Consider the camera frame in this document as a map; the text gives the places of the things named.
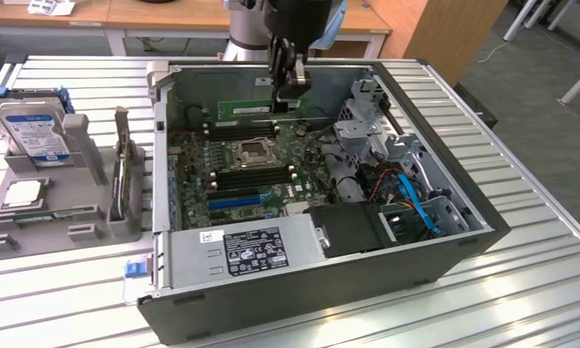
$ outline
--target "aluminum table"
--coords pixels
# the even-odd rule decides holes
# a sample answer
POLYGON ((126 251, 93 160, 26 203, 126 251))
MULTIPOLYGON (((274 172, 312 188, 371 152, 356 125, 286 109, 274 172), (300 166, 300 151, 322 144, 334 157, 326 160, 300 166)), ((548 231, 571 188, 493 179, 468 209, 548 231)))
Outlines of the aluminum table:
MULTIPOLYGON (((0 72, 0 86, 69 88, 100 146, 116 140, 113 108, 130 109, 133 138, 148 151, 145 226, 153 182, 149 60, 28 57, 0 72)), ((580 347, 580 225, 432 68, 409 59, 385 60, 385 66, 512 232, 436 283, 178 347, 580 347)), ((392 114, 412 131, 395 109, 392 114)), ((4 151, 0 140, 0 181, 4 151)), ((161 347, 122 299, 122 266, 149 250, 145 233, 132 244, 0 261, 0 347, 161 347)))

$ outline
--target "green circuit board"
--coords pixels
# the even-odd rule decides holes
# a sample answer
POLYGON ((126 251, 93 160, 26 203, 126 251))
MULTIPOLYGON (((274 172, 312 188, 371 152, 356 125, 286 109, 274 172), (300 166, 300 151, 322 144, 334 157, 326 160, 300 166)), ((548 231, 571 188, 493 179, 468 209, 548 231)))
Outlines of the green circuit board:
POLYGON ((257 186, 261 204, 244 207, 209 210, 206 194, 214 192, 209 183, 210 172, 236 170, 234 148, 240 141, 210 142, 202 133, 170 132, 168 138, 168 155, 174 156, 176 195, 180 197, 180 219, 182 229, 225 225, 249 220, 277 218, 282 216, 282 208, 288 203, 306 202, 309 206, 326 204, 322 186, 329 185, 329 171, 325 163, 312 158, 304 160, 302 153, 306 142, 317 132, 297 136, 298 123, 280 124, 276 138, 270 138, 270 149, 281 166, 294 166, 297 177, 290 183, 257 186))

